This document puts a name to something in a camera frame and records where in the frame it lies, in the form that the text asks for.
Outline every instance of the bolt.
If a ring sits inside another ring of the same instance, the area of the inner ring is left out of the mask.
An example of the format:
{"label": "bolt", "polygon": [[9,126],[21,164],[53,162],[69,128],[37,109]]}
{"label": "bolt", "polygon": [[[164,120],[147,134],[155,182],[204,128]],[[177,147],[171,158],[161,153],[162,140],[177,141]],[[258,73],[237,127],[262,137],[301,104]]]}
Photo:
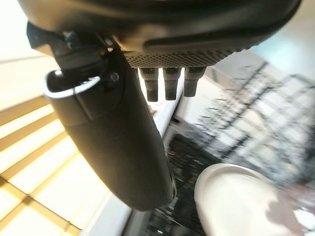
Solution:
{"label": "bolt", "polygon": [[112,81],[117,82],[119,80],[119,75],[117,73],[112,73],[110,78]]}

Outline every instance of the white surface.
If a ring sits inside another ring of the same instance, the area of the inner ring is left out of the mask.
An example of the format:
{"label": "white surface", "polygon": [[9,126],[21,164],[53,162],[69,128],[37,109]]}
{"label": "white surface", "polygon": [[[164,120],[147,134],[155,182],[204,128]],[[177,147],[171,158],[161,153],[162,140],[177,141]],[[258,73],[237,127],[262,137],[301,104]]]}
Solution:
{"label": "white surface", "polygon": [[201,224],[209,236],[301,236],[292,208],[268,179],[252,170],[216,164],[195,186]]}
{"label": "white surface", "polygon": [[287,73],[315,79],[315,1],[303,0],[297,14],[253,51]]}
{"label": "white surface", "polygon": [[26,36],[27,18],[17,0],[0,1],[0,62],[40,55]]}

